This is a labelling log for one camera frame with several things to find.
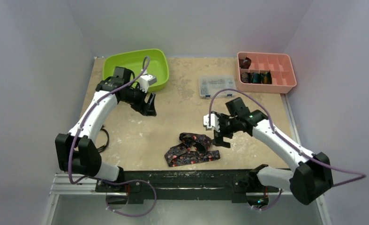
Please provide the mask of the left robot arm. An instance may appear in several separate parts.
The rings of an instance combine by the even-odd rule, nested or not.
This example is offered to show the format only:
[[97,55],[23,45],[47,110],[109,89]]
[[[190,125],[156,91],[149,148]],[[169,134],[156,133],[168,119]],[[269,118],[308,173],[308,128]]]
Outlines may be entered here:
[[146,69],[135,77],[132,70],[124,67],[116,67],[112,76],[100,81],[77,124],[55,138],[59,168],[68,173],[106,180],[112,191],[121,191],[125,187],[123,169],[103,162],[95,142],[105,120],[119,102],[129,104],[143,116],[156,116],[156,95],[148,93],[149,87],[156,82],[157,78]]

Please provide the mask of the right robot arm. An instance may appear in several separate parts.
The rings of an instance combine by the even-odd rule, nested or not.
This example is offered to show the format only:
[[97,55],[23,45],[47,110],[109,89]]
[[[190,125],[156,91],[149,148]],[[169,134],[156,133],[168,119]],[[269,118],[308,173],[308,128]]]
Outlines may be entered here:
[[203,116],[203,126],[213,131],[215,146],[230,148],[223,139],[244,132],[261,141],[289,167],[285,169],[260,165],[251,171],[249,186],[259,191],[265,186],[287,190],[297,201],[309,205],[333,187],[330,159],[327,155],[303,148],[272,123],[260,110],[250,111],[237,97],[226,103],[229,114],[211,111]]

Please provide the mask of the dark floral patterned tie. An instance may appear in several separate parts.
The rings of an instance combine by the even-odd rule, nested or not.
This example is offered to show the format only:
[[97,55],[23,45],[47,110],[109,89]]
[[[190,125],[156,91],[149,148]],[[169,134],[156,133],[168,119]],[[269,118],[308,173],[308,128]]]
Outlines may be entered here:
[[180,143],[164,155],[169,167],[206,163],[221,159],[218,150],[212,150],[212,139],[207,135],[180,133]]

